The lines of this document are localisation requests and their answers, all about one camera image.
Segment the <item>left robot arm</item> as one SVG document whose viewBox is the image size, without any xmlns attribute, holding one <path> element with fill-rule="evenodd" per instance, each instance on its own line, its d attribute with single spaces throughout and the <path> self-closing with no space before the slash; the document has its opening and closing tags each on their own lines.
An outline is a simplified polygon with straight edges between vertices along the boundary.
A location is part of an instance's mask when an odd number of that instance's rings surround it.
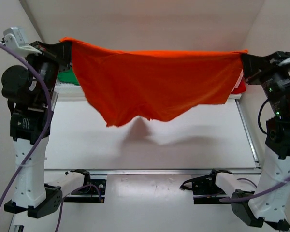
<svg viewBox="0 0 290 232">
<path fill-rule="evenodd" d="M 14 195 L 4 210 L 42 218 L 55 212 L 62 201 L 61 188 L 44 183 L 44 158 L 58 98 L 55 85 L 58 73 L 71 67 L 72 42 L 32 45 L 39 53 L 26 56 L 31 67 L 11 66 L 1 78 L 1 93 L 11 114 L 17 173 Z"/>
</svg>

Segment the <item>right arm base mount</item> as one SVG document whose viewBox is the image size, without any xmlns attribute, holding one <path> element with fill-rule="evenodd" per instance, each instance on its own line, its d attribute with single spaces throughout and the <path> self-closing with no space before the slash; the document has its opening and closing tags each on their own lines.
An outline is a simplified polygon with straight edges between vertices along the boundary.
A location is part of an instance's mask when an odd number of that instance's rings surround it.
<svg viewBox="0 0 290 232">
<path fill-rule="evenodd" d="M 226 193 L 216 184 L 216 181 L 218 177 L 222 177 L 222 174 L 235 177 L 235 175 L 230 171 L 212 169 L 210 174 L 184 181 L 179 189 L 183 191 L 191 191 L 193 193 L 194 205 L 231 204 L 230 202 L 221 201 L 221 199 L 226 197 Z"/>
</svg>

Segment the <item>orange t shirt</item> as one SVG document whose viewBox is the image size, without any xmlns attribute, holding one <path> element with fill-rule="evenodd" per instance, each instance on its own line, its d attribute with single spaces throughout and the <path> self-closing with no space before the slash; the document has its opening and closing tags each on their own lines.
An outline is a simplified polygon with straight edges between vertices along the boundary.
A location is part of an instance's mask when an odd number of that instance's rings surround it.
<svg viewBox="0 0 290 232">
<path fill-rule="evenodd" d="M 87 102 L 107 126 L 136 116 L 170 121 L 200 104 L 225 104 L 243 65 L 241 55 L 204 51 L 119 51 L 72 43 L 72 70 Z"/>
</svg>

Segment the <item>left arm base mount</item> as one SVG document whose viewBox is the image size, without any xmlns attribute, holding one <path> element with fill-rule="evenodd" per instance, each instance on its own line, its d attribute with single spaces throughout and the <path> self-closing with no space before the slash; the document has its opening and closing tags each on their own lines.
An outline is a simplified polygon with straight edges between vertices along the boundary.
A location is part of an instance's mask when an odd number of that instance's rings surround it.
<svg viewBox="0 0 290 232">
<path fill-rule="evenodd" d="M 69 203 L 104 203 L 106 193 L 107 177 L 103 175 L 93 175 L 84 169 L 74 169 L 65 173 L 81 174 L 84 177 L 82 188 L 73 190 L 65 197 L 65 202 Z"/>
</svg>

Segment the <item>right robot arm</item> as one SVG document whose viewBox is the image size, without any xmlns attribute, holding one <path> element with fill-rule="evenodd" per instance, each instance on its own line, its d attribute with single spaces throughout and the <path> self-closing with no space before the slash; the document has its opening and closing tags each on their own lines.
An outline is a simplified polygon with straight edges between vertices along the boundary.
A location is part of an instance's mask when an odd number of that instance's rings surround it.
<svg viewBox="0 0 290 232">
<path fill-rule="evenodd" d="M 247 84 L 260 85 L 274 116 L 266 121 L 265 159 L 253 194 L 237 189 L 228 198 L 246 225 L 288 231 L 285 207 L 290 195 L 290 52 L 261 57 L 241 55 Z"/>
</svg>

